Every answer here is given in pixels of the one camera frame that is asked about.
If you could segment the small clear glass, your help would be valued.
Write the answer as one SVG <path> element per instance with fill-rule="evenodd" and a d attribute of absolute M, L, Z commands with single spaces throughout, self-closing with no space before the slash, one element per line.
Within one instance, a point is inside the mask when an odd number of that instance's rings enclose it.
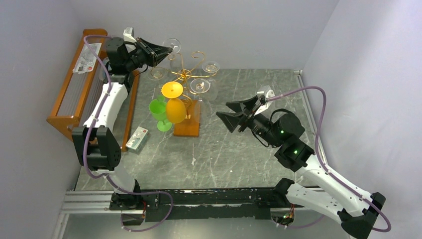
<path fill-rule="evenodd" d="M 177 72 L 182 69 L 182 54 L 181 54 L 181 43 L 178 39 L 168 38 L 163 41 L 163 46 L 172 49 L 172 52 L 168 54 L 166 60 L 168 62 L 169 69 L 173 72 Z"/>

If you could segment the clear wine glass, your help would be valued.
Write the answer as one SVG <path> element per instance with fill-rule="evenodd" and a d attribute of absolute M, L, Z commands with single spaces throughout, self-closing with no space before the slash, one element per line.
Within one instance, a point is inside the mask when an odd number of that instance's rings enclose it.
<path fill-rule="evenodd" d="M 163 67 L 156 66 L 148 70 L 146 75 L 152 81 L 159 81 L 167 77 L 168 71 Z"/>
<path fill-rule="evenodd" d="M 205 93 L 210 90 L 211 84 L 205 78 L 194 78 L 189 84 L 190 92 L 198 97 L 196 106 L 200 106 L 203 102 Z"/>
<path fill-rule="evenodd" d="M 213 76 L 220 70 L 220 64 L 216 61 L 206 61 L 202 63 L 202 69 L 208 81 L 213 81 Z"/>

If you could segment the orange plastic goblet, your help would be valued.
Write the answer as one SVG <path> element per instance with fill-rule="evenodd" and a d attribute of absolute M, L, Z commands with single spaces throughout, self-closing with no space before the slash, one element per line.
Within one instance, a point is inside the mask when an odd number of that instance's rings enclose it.
<path fill-rule="evenodd" d="M 185 104 L 179 99 L 183 91 L 183 86 L 175 81 L 164 84 L 161 89 L 162 95 L 168 99 L 166 105 L 167 119 L 173 124 L 181 123 L 187 115 Z"/>

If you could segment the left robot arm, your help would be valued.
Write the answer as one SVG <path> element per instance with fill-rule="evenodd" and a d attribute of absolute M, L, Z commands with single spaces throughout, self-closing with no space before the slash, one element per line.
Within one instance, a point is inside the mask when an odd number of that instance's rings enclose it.
<path fill-rule="evenodd" d="M 72 130 L 72 140 L 81 166 L 93 179 L 105 178 L 122 202 L 130 209 L 142 204 L 137 180 L 120 164 L 121 148 L 113 133 L 117 114 L 128 96 L 134 80 L 134 70 L 143 66 L 155 67 L 170 53 L 172 47 L 160 46 L 141 38 L 126 41 L 121 37 L 108 37 L 106 66 L 99 54 L 83 38 L 84 45 L 98 60 L 106 79 L 102 93 L 92 114 L 82 126 Z"/>

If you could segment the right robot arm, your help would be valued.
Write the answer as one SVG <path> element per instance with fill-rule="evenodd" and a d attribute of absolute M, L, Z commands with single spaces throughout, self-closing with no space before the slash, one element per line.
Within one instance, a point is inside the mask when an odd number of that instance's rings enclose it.
<path fill-rule="evenodd" d="M 307 190 L 299 183 L 282 178 L 273 189 L 274 202 L 281 207 L 295 204 L 319 212 L 338 222 L 342 229 L 355 239 L 366 239 L 386 198 L 379 192 L 370 193 L 344 178 L 319 160 L 316 152 L 300 140 L 305 129 L 298 117 L 287 109 L 273 113 L 281 116 L 272 121 L 262 113 L 265 106 L 260 98 L 227 102 L 232 112 L 216 112 L 229 132 L 250 129 L 253 136 L 265 147 L 277 149 L 274 156 L 285 168 L 315 182 L 323 193 Z"/>

